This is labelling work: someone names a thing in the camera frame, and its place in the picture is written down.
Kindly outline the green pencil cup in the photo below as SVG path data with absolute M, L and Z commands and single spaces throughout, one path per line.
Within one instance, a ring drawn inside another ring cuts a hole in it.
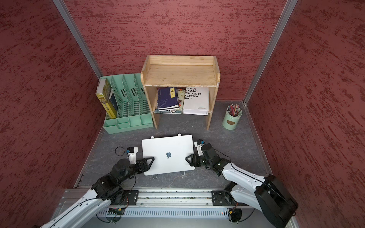
M 227 110 L 222 122 L 222 126 L 227 130 L 234 130 L 242 116 L 242 111 L 240 110 L 237 116 L 231 116 L 230 112 Z

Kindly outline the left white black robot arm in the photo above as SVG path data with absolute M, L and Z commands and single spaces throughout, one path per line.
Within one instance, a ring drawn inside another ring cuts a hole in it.
M 119 205 L 124 198 L 122 184 L 137 174 L 150 170 L 154 157 L 137 160 L 120 159 L 110 173 L 99 178 L 77 202 L 43 225 L 44 228 L 80 228 L 99 211 Z

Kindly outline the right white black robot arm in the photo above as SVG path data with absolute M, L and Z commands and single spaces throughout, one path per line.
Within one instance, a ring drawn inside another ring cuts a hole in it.
M 203 140 L 195 141 L 194 145 L 197 151 L 186 157 L 188 164 L 204 167 L 229 181 L 223 193 L 237 204 L 243 203 L 261 211 L 276 228 L 286 227 L 295 216 L 298 203 L 277 177 L 250 173 Z

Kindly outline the green file organizer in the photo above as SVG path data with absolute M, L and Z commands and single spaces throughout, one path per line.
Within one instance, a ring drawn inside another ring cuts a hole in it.
M 141 74 L 104 76 L 113 89 L 118 105 L 117 117 L 106 115 L 103 128 L 108 134 L 140 130 L 154 126 Z

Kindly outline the white book with black text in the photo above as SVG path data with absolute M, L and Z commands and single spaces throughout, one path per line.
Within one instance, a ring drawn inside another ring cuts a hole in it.
M 188 115 L 207 116 L 209 112 L 209 88 L 187 87 L 182 112 Z

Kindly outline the coloured pencils bunch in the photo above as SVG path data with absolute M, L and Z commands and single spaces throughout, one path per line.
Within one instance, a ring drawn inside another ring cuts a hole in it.
M 227 111 L 230 116 L 237 117 L 241 112 L 241 108 L 238 104 L 229 104 L 227 106 Z

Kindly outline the yellow book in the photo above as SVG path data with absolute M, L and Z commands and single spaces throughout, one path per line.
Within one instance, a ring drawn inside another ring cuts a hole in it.
M 109 118 L 115 119 L 117 118 L 117 110 L 111 101 L 112 94 L 113 89 L 109 81 L 106 78 L 100 79 L 96 90 L 96 96 L 109 115 Z

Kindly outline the dark blue book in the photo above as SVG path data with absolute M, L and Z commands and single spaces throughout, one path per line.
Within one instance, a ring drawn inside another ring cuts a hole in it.
M 158 89 L 158 110 L 170 110 L 179 107 L 176 87 L 162 87 Z

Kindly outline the wooden shelf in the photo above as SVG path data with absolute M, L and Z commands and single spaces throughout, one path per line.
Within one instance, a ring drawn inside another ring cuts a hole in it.
M 155 114 L 157 89 L 172 86 L 209 88 L 209 111 L 206 117 L 209 129 L 220 80 L 216 56 L 147 56 L 141 71 L 141 82 L 155 128 L 158 128 L 160 120 L 160 115 Z

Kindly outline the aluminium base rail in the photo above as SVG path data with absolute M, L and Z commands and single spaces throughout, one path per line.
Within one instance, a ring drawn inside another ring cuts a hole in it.
M 139 191 L 136 205 L 145 207 L 234 207 L 234 206 L 214 206 L 212 201 L 212 191 L 219 190 L 200 190 L 200 189 L 142 189 Z M 119 205 L 110 205 L 112 208 L 123 206 L 128 208 L 125 199 Z

